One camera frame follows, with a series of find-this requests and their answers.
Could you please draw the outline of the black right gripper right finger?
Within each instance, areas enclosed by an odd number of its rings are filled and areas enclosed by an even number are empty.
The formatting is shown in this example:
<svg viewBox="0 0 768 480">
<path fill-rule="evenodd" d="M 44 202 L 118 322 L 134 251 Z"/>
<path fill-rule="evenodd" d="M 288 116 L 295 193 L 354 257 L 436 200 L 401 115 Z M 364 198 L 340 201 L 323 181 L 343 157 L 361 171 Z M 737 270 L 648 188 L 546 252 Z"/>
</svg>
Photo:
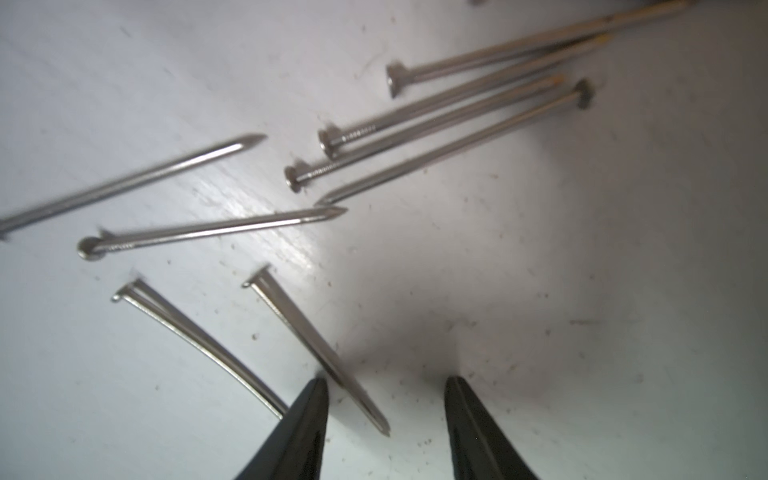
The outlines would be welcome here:
<svg viewBox="0 0 768 480">
<path fill-rule="evenodd" d="M 538 479 L 463 377 L 446 380 L 444 406 L 455 479 Z"/>
</svg>

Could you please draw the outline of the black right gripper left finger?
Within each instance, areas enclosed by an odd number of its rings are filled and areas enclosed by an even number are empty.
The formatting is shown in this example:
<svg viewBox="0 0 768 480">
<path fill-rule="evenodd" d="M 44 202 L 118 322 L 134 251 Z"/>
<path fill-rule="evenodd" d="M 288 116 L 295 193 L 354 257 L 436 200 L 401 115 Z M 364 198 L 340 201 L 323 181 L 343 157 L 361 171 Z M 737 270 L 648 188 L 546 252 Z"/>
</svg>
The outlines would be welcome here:
<svg viewBox="0 0 768 480">
<path fill-rule="evenodd" d="M 236 479 L 319 479 L 328 413 L 327 381 L 313 379 Z"/>
</svg>

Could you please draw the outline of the steel nail bottom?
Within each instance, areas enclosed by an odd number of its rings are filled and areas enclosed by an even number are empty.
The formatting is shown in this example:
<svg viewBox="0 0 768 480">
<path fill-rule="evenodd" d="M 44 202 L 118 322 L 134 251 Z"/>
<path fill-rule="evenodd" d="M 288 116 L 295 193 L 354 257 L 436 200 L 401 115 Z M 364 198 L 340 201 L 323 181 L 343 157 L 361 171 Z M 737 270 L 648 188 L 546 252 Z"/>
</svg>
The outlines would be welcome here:
<svg viewBox="0 0 768 480">
<path fill-rule="evenodd" d="M 278 419 L 287 414 L 287 404 L 258 375 L 144 280 L 122 286 L 111 301 L 126 302 L 170 330 L 234 378 Z"/>
</svg>

